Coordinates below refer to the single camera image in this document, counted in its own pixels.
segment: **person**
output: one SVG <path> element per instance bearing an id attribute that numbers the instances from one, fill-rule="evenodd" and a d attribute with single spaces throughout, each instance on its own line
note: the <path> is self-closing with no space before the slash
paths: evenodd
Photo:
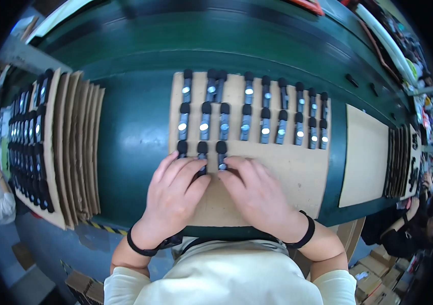
<path id="1" fill-rule="evenodd" d="M 268 168 L 237 156 L 225 158 L 229 170 L 218 178 L 243 218 L 275 239 L 198 242 L 185 236 L 172 249 L 173 268 L 151 283 L 151 258 L 140 253 L 153 255 L 150 249 L 184 229 L 211 180 L 203 175 L 193 181 L 206 160 L 177 155 L 160 163 L 143 216 L 113 253 L 105 305 L 355 304 L 356 279 L 337 235 L 291 207 Z M 311 281 L 288 256 L 286 245 L 299 243 L 312 261 Z"/>
<path id="2" fill-rule="evenodd" d="M 409 209 L 396 205 L 367 216 L 361 237 L 365 244 L 383 245 L 391 256 L 408 258 L 421 249 L 433 249 L 433 180 L 425 174 L 419 197 Z"/>

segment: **green conveyor belt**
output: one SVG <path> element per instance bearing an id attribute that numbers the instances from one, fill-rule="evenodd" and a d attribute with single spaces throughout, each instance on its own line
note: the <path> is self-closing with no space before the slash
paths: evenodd
<path id="1" fill-rule="evenodd" d="M 338 208 L 347 149 L 346 103 L 391 127 L 406 122 L 407 103 L 355 17 L 341 7 L 337 10 L 350 15 L 316 17 L 288 3 L 265 0 L 113 1 L 87 8 L 51 31 L 38 48 L 106 88 L 98 143 L 102 214 L 97 220 L 128 227 L 142 215 L 152 173 L 168 152 L 172 75 L 185 68 L 252 71 L 257 77 L 285 77 L 289 83 L 301 81 L 327 91 L 333 140 L 318 220 L 334 225 L 393 204 L 378 199 Z M 359 88 L 345 79 L 347 73 Z M 16 80 L 21 84 L 32 79 Z M 186 233 L 259 235 L 248 227 L 190 227 Z"/>

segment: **left hand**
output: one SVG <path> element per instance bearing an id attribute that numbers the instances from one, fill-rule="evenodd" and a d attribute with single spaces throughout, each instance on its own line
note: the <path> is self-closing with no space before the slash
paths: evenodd
<path id="1" fill-rule="evenodd" d="M 176 160 L 177 154 L 165 157 L 152 176 L 144 215 L 132 229 L 132 240 L 140 249 L 154 249 L 184 229 L 210 184 L 210 175 L 191 183 L 207 160 Z"/>

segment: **cardboard box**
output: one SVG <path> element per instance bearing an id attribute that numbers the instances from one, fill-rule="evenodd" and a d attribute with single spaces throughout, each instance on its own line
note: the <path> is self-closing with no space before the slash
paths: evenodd
<path id="1" fill-rule="evenodd" d="M 389 270 L 387 266 L 384 266 L 370 255 L 360 259 L 359 263 L 366 266 L 367 269 L 374 272 L 378 277 L 382 277 Z"/>
<path id="2" fill-rule="evenodd" d="M 390 256 L 383 245 L 378 246 L 373 249 L 370 253 L 374 259 L 383 264 L 386 267 L 392 267 L 396 263 L 397 258 L 394 256 Z"/>
<path id="3" fill-rule="evenodd" d="M 355 297 L 359 302 L 364 301 L 382 284 L 381 279 L 364 265 L 355 265 L 349 273 L 357 280 Z"/>
<path id="4" fill-rule="evenodd" d="M 398 305 L 401 299 L 391 289 L 380 285 L 362 305 Z"/>
<path id="5" fill-rule="evenodd" d="M 401 275 L 401 271 L 392 268 L 382 277 L 382 284 L 389 289 L 393 289 L 396 283 L 398 282 L 398 278 Z"/>
<path id="6" fill-rule="evenodd" d="M 396 266 L 397 266 L 400 270 L 402 270 L 402 271 L 406 271 L 406 269 L 408 269 L 408 267 L 409 267 L 409 260 L 407 260 L 407 259 L 403 259 L 403 258 L 398 259 L 398 260 L 396 261 Z"/>

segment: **beige cardboard pad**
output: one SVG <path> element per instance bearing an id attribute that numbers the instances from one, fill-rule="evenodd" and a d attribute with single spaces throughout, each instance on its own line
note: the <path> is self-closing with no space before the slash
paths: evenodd
<path id="1" fill-rule="evenodd" d="M 339 207 L 382 197 L 388 147 L 389 128 L 347 104 L 347 160 Z"/>
<path id="2" fill-rule="evenodd" d="M 169 123 L 169 152 L 176 150 L 178 142 L 179 107 L 182 103 L 183 74 L 175 73 L 172 81 L 171 109 Z M 188 155 L 197 155 L 196 147 L 199 142 L 199 124 L 201 121 L 201 105 L 206 98 L 207 78 L 206 72 L 193 73 L 191 86 L 191 104 L 188 132 Z M 277 133 L 278 114 L 280 106 L 280 90 L 277 82 L 271 82 L 270 101 L 271 129 L 269 144 L 260 144 L 260 113 L 262 109 L 261 79 L 253 83 L 252 122 L 249 141 L 240 141 L 240 125 L 242 120 L 242 107 L 244 105 L 245 80 L 243 76 L 228 75 L 223 89 L 223 102 L 230 104 L 230 129 L 227 141 L 228 156 L 237 155 L 258 159 L 267 166 L 281 181 L 288 203 L 299 210 L 304 210 L 309 216 L 317 218 L 328 174 L 329 145 L 326 150 L 308 149 L 309 131 L 309 98 L 305 91 L 305 111 L 303 128 L 305 137 L 301 146 L 294 145 L 294 114 L 296 113 L 296 90 L 287 86 L 289 95 L 288 120 L 286 136 L 283 145 L 274 144 Z M 316 120 L 321 118 L 321 100 L 316 97 Z M 189 225 L 195 226 L 247 226 L 240 213 L 226 191 L 223 183 L 218 179 L 216 155 L 216 142 L 219 138 L 220 105 L 212 104 L 210 122 L 209 153 L 207 155 L 207 171 L 212 176 L 203 198 L 198 204 L 195 216 Z M 331 111 L 329 108 L 328 138 L 331 137 Z"/>

